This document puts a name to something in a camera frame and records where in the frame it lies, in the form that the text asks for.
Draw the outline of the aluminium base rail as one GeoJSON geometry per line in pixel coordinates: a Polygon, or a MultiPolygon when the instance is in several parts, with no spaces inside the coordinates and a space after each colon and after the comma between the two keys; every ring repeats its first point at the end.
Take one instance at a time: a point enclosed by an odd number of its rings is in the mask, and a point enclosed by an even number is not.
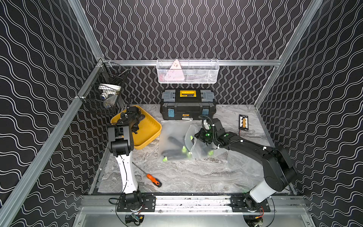
{"type": "Polygon", "coordinates": [[[152,195],[135,211],[117,208],[112,196],[85,196],[80,214],[142,214],[142,215],[305,215],[307,208],[300,196],[272,196],[255,212],[237,205],[242,199],[232,195],[152,195]]]}

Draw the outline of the yellow plastic tray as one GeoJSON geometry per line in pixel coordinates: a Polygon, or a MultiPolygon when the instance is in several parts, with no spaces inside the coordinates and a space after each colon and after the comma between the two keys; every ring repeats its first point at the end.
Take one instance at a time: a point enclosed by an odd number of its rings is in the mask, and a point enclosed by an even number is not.
{"type": "MultiPolygon", "coordinates": [[[[161,134],[162,126],[161,123],[159,123],[143,108],[141,108],[140,106],[136,107],[138,107],[141,110],[142,114],[145,115],[145,119],[139,124],[139,130],[137,131],[137,133],[133,133],[134,150],[140,150],[145,148],[149,143],[151,143],[161,134]]],[[[116,123],[119,119],[120,113],[111,119],[111,123],[116,123]]]]}

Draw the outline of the white tape roll in basket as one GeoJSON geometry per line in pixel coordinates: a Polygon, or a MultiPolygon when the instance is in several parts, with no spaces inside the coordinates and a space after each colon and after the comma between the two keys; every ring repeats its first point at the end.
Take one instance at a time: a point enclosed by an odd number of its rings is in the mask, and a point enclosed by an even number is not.
{"type": "Polygon", "coordinates": [[[112,84],[100,84],[98,85],[98,89],[101,91],[100,96],[103,99],[107,99],[109,96],[118,95],[121,90],[121,87],[112,84]]]}

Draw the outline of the black yellow toolbox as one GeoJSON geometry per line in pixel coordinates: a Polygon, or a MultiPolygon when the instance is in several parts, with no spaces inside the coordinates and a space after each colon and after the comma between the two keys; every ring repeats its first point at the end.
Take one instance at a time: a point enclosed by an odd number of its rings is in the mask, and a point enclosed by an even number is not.
{"type": "Polygon", "coordinates": [[[169,89],[162,92],[160,113],[164,120],[191,120],[216,113],[214,92],[209,89],[169,89]]]}

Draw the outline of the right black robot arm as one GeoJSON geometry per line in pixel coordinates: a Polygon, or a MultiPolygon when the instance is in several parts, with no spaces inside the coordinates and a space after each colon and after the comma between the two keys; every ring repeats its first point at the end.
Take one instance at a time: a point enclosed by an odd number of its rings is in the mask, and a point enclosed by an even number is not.
{"type": "Polygon", "coordinates": [[[243,207],[257,209],[268,197],[283,191],[296,178],[297,172],[284,148],[263,146],[234,132],[226,132],[217,118],[201,115],[199,119],[202,120],[202,128],[195,137],[201,142],[211,148],[240,153],[262,165],[264,179],[244,195],[243,207]]]}

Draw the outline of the clear plastic bag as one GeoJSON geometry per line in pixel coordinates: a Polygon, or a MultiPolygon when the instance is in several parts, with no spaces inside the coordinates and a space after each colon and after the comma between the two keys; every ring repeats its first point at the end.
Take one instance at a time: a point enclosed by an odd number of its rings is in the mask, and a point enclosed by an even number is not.
{"type": "Polygon", "coordinates": [[[236,151],[228,151],[226,169],[228,180],[246,188],[252,188],[264,179],[262,165],[236,151]]]}
{"type": "Polygon", "coordinates": [[[217,148],[217,146],[215,146],[214,144],[210,144],[210,145],[206,145],[205,143],[203,143],[202,141],[194,138],[194,141],[191,141],[190,136],[193,136],[201,129],[201,127],[198,127],[197,124],[192,124],[186,134],[185,134],[185,138],[184,138],[184,142],[186,145],[186,148],[189,152],[192,153],[192,157],[194,159],[204,159],[204,158],[209,158],[209,157],[216,157],[219,156],[221,154],[223,154],[224,152],[227,152],[226,149],[224,148],[217,148]],[[214,151],[214,156],[209,156],[208,152],[213,150],[214,151]]]}

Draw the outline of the pink triangular card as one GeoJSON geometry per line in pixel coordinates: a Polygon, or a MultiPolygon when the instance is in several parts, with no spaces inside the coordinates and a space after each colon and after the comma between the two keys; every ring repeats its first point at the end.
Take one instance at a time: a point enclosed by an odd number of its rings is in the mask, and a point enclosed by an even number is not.
{"type": "Polygon", "coordinates": [[[180,82],[185,80],[185,75],[183,73],[179,60],[175,60],[173,62],[170,69],[167,71],[164,79],[168,83],[180,82]]]}

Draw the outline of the orange handled screwdriver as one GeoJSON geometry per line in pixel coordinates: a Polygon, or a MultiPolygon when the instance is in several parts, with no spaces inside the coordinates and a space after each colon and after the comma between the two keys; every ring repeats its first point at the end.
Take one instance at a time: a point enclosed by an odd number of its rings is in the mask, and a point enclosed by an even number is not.
{"type": "Polygon", "coordinates": [[[143,172],[144,174],[146,174],[147,178],[156,186],[156,187],[161,187],[162,183],[159,179],[155,178],[154,176],[152,176],[150,173],[147,173],[146,171],[144,171],[142,168],[140,168],[138,165],[136,165],[134,162],[132,162],[133,165],[138,168],[141,172],[143,172]]]}

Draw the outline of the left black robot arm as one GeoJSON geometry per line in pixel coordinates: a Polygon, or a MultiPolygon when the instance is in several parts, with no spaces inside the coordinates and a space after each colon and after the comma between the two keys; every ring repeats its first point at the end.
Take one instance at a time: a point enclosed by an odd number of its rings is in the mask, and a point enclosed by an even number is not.
{"type": "Polygon", "coordinates": [[[120,113],[120,119],[107,128],[108,149],[119,164],[125,199],[133,199],[138,191],[131,156],[134,150],[133,133],[139,130],[141,120],[142,113],[138,107],[127,107],[126,112],[120,113]]]}

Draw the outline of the black phone with orange screen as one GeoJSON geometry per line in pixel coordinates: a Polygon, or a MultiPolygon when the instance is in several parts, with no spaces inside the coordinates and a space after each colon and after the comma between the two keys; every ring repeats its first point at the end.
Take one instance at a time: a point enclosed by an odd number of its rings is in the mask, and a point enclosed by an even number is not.
{"type": "Polygon", "coordinates": [[[240,114],[239,115],[239,130],[248,131],[249,130],[249,122],[248,116],[240,114]]]}

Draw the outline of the clear zip-top bag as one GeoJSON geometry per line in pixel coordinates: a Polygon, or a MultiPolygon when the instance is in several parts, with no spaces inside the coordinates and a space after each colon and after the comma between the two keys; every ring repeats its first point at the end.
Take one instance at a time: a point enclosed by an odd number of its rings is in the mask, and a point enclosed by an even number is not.
{"type": "Polygon", "coordinates": [[[161,162],[190,160],[192,152],[185,144],[187,132],[193,121],[164,120],[159,137],[158,160],[161,162]]]}

